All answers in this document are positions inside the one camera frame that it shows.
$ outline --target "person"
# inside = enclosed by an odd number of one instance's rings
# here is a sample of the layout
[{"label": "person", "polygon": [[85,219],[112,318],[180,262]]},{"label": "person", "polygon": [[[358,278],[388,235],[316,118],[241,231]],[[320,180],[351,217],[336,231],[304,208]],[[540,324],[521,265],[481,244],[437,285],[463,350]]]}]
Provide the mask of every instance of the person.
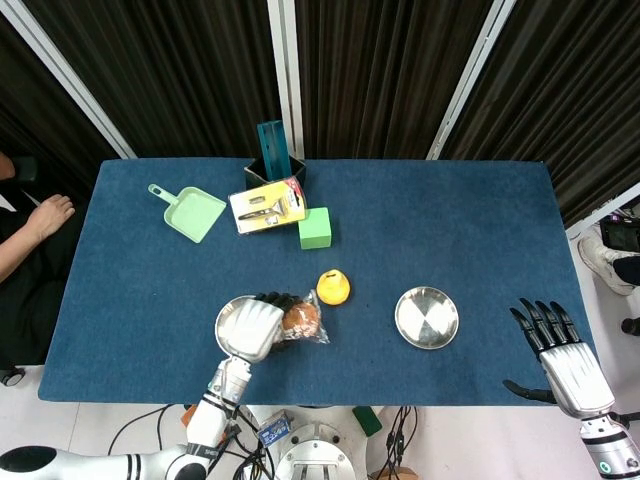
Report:
[{"label": "person", "polygon": [[[0,180],[15,169],[0,153]],[[83,215],[53,195],[31,213],[0,208],[0,359],[44,363],[58,318]],[[10,365],[0,365],[0,369]]]},{"label": "person", "polygon": [[605,246],[595,230],[580,239],[578,253],[584,264],[618,295],[631,295],[640,285],[640,254]]}]

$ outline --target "dustpan handle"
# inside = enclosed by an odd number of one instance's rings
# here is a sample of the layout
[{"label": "dustpan handle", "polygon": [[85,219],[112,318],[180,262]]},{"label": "dustpan handle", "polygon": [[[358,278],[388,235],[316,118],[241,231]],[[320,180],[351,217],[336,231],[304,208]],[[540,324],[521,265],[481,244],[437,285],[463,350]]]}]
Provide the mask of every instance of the dustpan handle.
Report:
[{"label": "dustpan handle", "polygon": [[155,183],[149,185],[149,191],[156,197],[160,197],[165,202],[170,203],[171,205],[175,205],[176,203],[178,203],[178,199],[175,196],[167,192],[164,188],[157,186]]}]

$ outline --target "metal plate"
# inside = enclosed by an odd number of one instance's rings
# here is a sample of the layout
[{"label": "metal plate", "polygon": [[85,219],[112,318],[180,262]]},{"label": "metal plate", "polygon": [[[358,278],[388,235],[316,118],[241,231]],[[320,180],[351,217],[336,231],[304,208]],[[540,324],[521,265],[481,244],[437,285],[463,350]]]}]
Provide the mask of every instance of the metal plate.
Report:
[{"label": "metal plate", "polygon": [[227,355],[231,355],[229,353],[229,348],[226,342],[227,335],[225,335],[225,329],[230,325],[228,320],[231,318],[231,314],[235,312],[238,308],[242,306],[245,300],[249,298],[254,298],[254,295],[242,295],[241,297],[236,297],[227,303],[216,318],[216,324],[213,328],[214,333],[216,335],[216,341],[218,345],[222,349],[224,353]]},{"label": "metal plate", "polygon": [[444,347],[458,332],[458,310],[436,288],[416,287],[405,292],[398,300],[395,317],[405,340],[425,350]]}]

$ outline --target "white floor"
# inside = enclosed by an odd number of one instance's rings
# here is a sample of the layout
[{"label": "white floor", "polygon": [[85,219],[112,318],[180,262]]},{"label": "white floor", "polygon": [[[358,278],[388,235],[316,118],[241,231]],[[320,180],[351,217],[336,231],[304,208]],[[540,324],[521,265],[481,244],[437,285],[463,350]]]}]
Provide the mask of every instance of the white floor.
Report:
[{"label": "white floor", "polygon": [[[617,296],[579,259],[576,269],[598,354],[618,399],[617,410],[640,410],[640,337],[624,335],[619,327],[625,317],[640,316],[640,292],[628,298]],[[17,387],[0,388],[0,452],[39,444],[104,455],[123,424],[158,407],[42,402],[36,393],[41,375],[41,368],[32,368]],[[185,441],[179,421],[182,413],[182,407],[175,406],[165,415],[165,445]],[[384,442],[394,413],[393,408],[382,412],[386,428],[369,442],[370,471],[384,462]],[[155,420],[147,418],[128,429],[114,453],[155,451]],[[422,480],[597,479],[578,429],[578,422],[553,407],[422,408],[416,440],[403,464]],[[640,440],[640,429],[632,431]],[[236,464],[234,457],[227,456],[210,478],[230,479]]]}]

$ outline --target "teal box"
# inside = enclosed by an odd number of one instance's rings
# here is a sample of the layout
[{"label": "teal box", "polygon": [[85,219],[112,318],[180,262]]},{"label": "teal box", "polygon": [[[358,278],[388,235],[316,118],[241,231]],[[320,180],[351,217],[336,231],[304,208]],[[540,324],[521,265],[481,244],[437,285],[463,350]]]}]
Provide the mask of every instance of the teal box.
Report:
[{"label": "teal box", "polygon": [[331,222],[329,210],[323,208],[310,208],[307,217],[298,222],[300,235],[300,247],[303,250],[312,248],[326,248],[331,246]]}]

